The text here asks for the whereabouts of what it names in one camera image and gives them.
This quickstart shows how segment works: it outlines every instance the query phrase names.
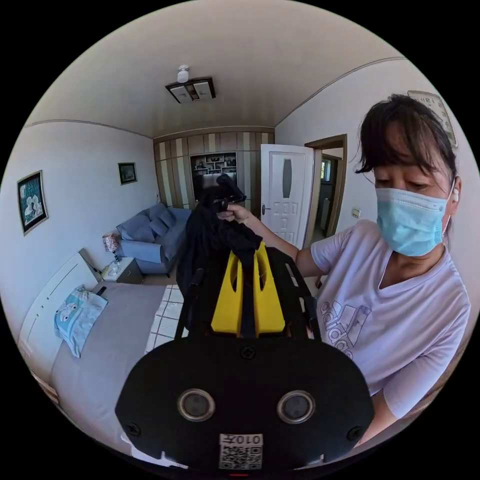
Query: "headboard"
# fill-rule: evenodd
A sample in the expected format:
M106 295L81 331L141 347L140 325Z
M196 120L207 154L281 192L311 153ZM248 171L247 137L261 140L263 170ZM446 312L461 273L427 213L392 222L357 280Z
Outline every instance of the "headboard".
M76 253L43 287L26 314L20 330L18 349L28 367L44 382L50 373L62 340L55 335L54 315L78 286L92 290L98 278L80 253Z

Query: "lamp shade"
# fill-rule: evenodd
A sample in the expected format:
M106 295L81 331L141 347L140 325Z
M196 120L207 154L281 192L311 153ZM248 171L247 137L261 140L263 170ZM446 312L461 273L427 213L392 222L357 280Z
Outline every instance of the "lamp shade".
M117 238L113 233L107 233L102 237L102 240L103 240L103 246L105 247L105 250L107 252L114 252L120 246L119 242L117 241Z

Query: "white t-shirt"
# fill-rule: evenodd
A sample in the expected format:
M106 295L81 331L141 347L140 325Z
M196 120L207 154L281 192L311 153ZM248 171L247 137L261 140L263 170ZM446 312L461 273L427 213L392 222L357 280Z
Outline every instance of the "white t-shirt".
M392 249L376 223L315 242L328 275L317 296L322 340L348 355L370 394L381 389L397 418L430 390L457 350L470 313L465 286L445 249L427 273L379 289Z

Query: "yellow plastic part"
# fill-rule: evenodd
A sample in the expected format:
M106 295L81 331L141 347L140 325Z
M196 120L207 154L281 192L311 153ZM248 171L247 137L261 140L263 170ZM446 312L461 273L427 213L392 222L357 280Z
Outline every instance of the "yellow plastic part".
M253 259L253 309L257 337L260 334L283 332L285 319L264 242L260 244Z
M242 323L242 299L244 289L244 278L242 264L237 256L230 252L228 263L223 276L215 313L211 321L211 328L214 332L240 335Z

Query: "clock face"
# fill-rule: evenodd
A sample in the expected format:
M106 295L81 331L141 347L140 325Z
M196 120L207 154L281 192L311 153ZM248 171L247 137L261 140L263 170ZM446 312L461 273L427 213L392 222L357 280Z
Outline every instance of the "clock face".
M447 113L447 109L445 108L442 99L435 93L417 90L409 90L408 96L411 99L422 102L435 114L435 117L441 123L446 136L450 140L452 147L456 147L457 137L455 136L452 122L450 121L449 114Z

